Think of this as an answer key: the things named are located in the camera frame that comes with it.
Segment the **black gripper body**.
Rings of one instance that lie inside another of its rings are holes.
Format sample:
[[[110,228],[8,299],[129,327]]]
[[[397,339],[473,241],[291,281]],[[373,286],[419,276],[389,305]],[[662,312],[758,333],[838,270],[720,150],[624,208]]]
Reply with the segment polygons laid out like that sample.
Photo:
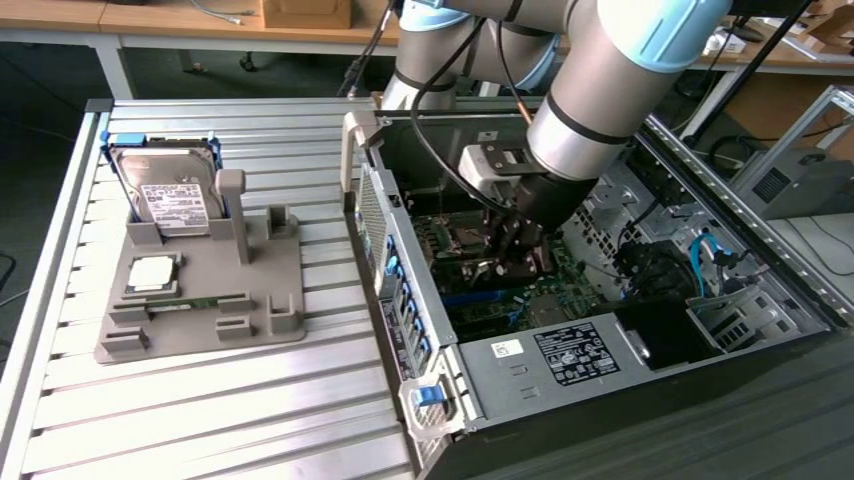
[[[531,231],[535,226],[554,233],[584,203],[598,179],[568,180],[553,174],[523,175],[515,187],[515,210],[505,224],[507,232]]]

